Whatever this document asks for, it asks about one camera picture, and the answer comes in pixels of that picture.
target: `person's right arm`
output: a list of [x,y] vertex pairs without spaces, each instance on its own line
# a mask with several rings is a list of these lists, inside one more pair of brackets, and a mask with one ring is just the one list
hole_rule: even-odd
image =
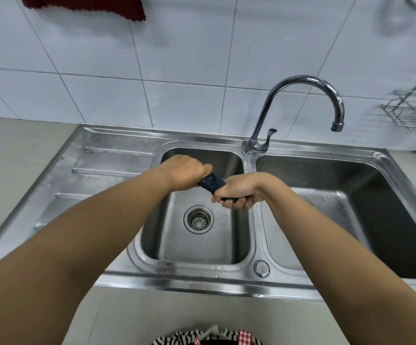
[[[416,344],[416,292],[343,228],[267,173],[232,176],[227,208],[265,200],[351,344]],[[223,197],[241,198],[236,204]]]

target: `wire rack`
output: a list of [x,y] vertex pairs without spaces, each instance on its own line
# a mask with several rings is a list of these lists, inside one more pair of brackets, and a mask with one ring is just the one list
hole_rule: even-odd
[[395,91],[398,98],[382,105],[385,113],[399,126],[416,131],[416,91]]

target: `countertop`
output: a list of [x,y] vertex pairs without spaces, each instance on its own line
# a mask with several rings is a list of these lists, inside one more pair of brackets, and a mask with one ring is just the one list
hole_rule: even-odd
[[[76,125],[0,119],[0,225]],[[416,187],[416,154],[390,152]],[[65,342],[142,344],[187,327],[246,328],[268,344],[346,344],[324,303],[94,287]]]

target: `black rag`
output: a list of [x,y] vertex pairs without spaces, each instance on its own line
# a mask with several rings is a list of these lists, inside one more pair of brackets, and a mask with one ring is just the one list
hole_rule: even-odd
[[[214,195],[214,192],[217,189],[220,189],[222,186],[224,186],[226,184],[227,183],[225,182],[224,179],[222,179],[221,177],[217,176],[214,173],[208,174],[205,178],[203,178],[202,180],[200,180],[200,182],[198,183],[198,185],[200,185],[202,188],[204,188],[204,189],[208,190],[209,192],[211,192],[212,195]],[[235,203],[239,199],[232,198],[232,197],[223,197],[222,200],[224,200],[224,201],[232,200]]]

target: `drain strainer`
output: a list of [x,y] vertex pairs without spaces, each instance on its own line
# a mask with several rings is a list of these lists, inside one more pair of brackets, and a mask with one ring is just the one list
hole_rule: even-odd
[[194,234],[204,234],[212,228],[213,222],[213,214],[205,206],[193,206],[184,214],[184,225]]

